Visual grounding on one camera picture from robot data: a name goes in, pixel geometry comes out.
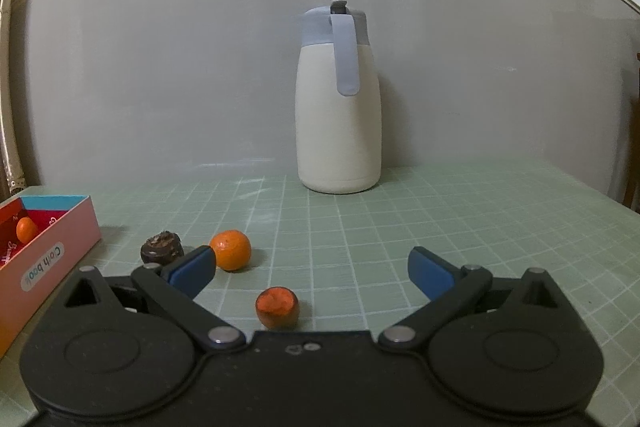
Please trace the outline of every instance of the gray handle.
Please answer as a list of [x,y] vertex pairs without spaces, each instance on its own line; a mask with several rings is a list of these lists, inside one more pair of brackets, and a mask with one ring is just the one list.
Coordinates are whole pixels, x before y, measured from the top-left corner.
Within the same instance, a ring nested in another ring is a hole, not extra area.
[[338,92],[343,96],[354,96],[360,90],[356,25],[351,15],[332,13],[331,26]]

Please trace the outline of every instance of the white label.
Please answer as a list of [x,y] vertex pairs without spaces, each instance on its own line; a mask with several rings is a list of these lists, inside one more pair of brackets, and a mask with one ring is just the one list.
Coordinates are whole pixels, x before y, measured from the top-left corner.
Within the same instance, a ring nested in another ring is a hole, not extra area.
[[40,259],[38,259],[36,263],[24,273],[22,281],[20,281],[22,289],[28,292],[33,288],[36,283],[42,279],[44,274],[46,274],[46,272],[48,272],[64,254],[65,247],[62,243],[56,243],[53,245],[46,254],[40,257]]

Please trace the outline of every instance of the gray wall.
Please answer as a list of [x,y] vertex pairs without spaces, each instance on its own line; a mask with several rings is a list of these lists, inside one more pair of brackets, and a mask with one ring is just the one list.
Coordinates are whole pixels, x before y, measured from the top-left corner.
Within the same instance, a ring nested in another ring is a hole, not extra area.
[[[29,0],[12,99],[30,182],[295,172],[298,16],[330,0]],[[528,154],[619,190],[639,16],[619,0],[348,0],[386,165]]]

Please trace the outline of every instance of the table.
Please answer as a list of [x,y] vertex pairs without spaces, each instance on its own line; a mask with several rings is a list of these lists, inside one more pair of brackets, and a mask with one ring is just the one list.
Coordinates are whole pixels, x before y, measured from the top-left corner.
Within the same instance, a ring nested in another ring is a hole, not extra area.
[[[549,270],[602,347],[605,374],[589,411],[606,426],[640,421],[640,216],[540,160],[385,169],[375,188],[329,196],[295,176],[199,183],[31,187],[90,194],[102,240],[82,260],[104,275],[130,273],[140,246],[164,229],[185,245],[239,229],[250,267],[220,270],[196,301],[247,334],[260,328],[257,294],[295,290],[300,328],[371,329],[377,335],[428,300],[406,272],[415,245],[499,277]],[[0,361],[0,424],[34,407],[18,355],[46,304]]]

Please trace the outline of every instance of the triangular cutout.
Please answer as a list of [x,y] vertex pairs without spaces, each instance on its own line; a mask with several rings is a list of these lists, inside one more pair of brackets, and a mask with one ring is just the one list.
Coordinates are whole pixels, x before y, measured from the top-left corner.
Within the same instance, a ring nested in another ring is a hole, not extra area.
[[66,300],[65,306],[67,308],[76,308],[78,306],[87,306],[90,304],[97,304],[98,299],[95,296],[94,288],[87,279],[82,279],[73,292]]
[[554,298],[549,293],[545,284],[541,281],[532,282],[527,290],[524,299],[524,304],[530,304],[533,306],[544,306],[545,308],[558,308],[558,304],[554,301]]

